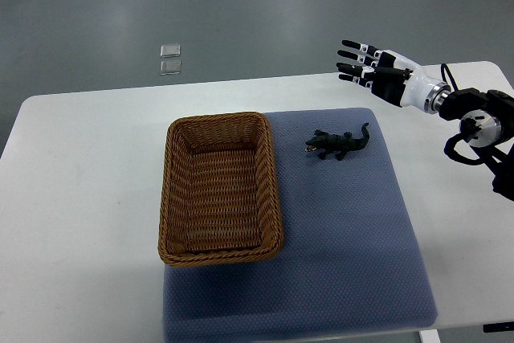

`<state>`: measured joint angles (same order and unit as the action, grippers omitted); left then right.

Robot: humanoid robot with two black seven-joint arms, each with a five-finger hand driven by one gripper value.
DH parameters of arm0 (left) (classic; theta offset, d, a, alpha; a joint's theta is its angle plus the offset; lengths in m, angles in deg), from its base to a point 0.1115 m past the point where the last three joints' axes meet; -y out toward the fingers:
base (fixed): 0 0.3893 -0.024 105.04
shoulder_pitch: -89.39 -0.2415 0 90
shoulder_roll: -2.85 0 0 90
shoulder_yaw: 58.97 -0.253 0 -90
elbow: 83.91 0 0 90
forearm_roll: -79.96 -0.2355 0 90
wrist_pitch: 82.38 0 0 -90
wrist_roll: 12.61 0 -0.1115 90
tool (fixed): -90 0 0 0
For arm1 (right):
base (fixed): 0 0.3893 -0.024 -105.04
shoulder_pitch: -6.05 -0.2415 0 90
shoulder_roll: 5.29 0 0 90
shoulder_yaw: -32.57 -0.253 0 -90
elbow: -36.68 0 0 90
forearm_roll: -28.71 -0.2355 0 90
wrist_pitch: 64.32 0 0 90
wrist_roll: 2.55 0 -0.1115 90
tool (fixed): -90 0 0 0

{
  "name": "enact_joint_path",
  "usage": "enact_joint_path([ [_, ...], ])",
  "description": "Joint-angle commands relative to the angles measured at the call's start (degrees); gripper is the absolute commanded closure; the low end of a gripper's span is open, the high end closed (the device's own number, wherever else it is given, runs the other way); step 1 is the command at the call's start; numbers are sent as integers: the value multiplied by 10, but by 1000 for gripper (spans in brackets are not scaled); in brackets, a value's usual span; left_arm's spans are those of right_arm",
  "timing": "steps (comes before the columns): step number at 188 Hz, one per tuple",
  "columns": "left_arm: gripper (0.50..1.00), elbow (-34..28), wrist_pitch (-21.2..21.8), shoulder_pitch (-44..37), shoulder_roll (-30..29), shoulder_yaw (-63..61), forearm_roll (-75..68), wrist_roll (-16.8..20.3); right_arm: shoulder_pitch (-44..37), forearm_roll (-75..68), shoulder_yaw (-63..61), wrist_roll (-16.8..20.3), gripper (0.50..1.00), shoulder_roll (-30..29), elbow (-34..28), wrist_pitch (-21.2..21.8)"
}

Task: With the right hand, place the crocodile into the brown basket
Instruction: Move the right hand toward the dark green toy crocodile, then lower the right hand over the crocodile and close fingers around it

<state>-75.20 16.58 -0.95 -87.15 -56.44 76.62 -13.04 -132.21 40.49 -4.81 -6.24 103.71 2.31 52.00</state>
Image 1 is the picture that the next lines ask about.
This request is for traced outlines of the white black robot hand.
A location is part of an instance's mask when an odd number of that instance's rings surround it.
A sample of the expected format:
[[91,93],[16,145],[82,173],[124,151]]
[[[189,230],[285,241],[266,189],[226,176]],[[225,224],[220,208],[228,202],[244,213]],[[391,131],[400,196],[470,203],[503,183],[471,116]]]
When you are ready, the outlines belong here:
[[415,107],[435,114],[451,87],[427,75],[421,65],[395,51],[342,40],[337,54],[339,79],[358,84],[397,107]]

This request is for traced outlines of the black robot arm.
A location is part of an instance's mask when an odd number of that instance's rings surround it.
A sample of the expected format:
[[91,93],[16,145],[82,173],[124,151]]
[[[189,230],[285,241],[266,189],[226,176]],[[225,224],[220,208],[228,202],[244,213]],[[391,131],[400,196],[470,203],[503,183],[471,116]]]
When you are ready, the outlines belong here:
[[485,165],[494,174],[492,190],[513,200],[513,150],[499,145],[513,140],[513,98],[505,92],[467,88],[437,103],[444,120],[458,120],[459,132],[447,140],[444,153],[464,165]]

